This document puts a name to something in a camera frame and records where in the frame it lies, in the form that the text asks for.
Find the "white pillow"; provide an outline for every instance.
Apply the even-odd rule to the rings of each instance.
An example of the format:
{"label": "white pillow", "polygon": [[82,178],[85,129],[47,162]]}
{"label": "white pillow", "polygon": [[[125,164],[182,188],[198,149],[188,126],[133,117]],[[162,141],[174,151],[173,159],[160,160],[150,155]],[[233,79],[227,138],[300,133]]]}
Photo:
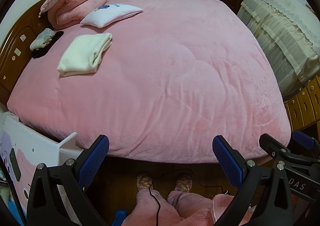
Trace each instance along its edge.
{"label": "white pillow", "polygon": [[142,11],[143,9],[139,7],[127,4],[106,4],[89,13],[81,21],[81,24],[103,28],[111,23],[129,18]]}

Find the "folded white towel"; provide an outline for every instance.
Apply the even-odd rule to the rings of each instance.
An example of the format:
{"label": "folded white towel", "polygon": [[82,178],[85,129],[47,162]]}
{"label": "folded white towel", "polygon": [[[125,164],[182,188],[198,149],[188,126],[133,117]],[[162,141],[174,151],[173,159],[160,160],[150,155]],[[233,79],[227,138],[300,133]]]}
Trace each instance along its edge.
{"label": "folded white towel", "polygon": [[112,44],[111,39],[111,33],[76,37],[62,55],[58,72],[63,77],[96,73],[102,53]]}

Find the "black cable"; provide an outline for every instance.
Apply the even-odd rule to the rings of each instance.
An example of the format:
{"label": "black cable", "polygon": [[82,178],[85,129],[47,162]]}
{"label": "black cable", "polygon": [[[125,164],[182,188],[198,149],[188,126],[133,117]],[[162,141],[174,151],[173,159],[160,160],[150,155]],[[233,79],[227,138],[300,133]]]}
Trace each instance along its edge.
{"label": "black cable", "polygon": [[199,180],[196,178],[195,173],[194,173],[191,169],[189,169],[189,168],[176,169],[176,170],[173,170],[173,171],[170,171],[170,172],[161,174],[159,177],[157,177],[156,179],[154,179],[153,182],[151,183],[151,185],[149,186],[149,193],[150,193],[150,195],[156,200],[156,202],[158,203],[158,206],[159,206],[159,208],[158,208],[158,210],[157,210],[157,215],[156,215],[156,226],[159,226],[159,212],[160,212],[160,209],[161,209],[161,204],[160,204],[160,202],[158,201],[158,199],[151,193],[151,189],[150,189],[150,188],[151,188],[151,186],[154,184],[154,182],[155,182],[157,179],[162,178],[162,177],[164,177],[165,175],[168,175],[168,174],[170,174],[170,173],[174,173],[174,172],[182,171],[182,170],[188,170],[188,171],[190,171],[200,186],[202,186],[202,187],[207,187],[207,188],[220,187],[220,188],[221,188],[221,193],[224,193],[223,188],[222,188],[221,185],[215,185],[215,186],[202,185],[202,184],[199,182]]}

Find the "blue gripper pad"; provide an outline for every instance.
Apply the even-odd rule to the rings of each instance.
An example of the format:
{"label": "blue gripper pad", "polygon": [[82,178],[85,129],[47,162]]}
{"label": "blue gripper pad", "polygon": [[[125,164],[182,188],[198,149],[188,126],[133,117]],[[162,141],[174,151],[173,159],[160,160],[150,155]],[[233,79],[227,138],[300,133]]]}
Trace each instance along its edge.
{"label": "blue gripper pad", "polygon": [[109,140],[106,136],[100,135],[89,149],[84,150],[77,158],[75,167],[77,181],[81,188],[89,187],[96,175],[100,165],[109,151]]}
{"label": "blue gripper pad", "polygon": [[313,150],[315,147],[313,139],[299,130],[296,130],[292,133],[292,139],[309,151]]}
{"label": "blue gripper pad", "polygon": [[111,226],[121,226],[127,217],[127,211],[118,210],[116,211],[116,217]]}
{"label": "blue gripper pad", "polygon": [[243,172],[240,166],[237,164],[236,160],[232,157],[226,146],[223,144],[222,140],[216,136],[212,141],[212,150],[217,157],[229,183],[233,187],[241,188],[243,184]]}

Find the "colorful sock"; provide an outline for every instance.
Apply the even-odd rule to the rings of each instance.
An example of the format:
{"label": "colorful sock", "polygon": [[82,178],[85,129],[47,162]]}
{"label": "colorful sock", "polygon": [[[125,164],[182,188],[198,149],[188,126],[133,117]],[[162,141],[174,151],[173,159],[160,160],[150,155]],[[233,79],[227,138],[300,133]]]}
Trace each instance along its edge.
{"label": "colorful sock", "polygon": [[137,187],[138,191],[141,189],[149,189],[150,185],[152,184],[152,179],[147,173],[140,173],[137,176]]}
{"label": "colorful sock", "polygon": [[192,178],[188,174],[181,174],[176,182],[175,191],[189,193],[192,187]]}

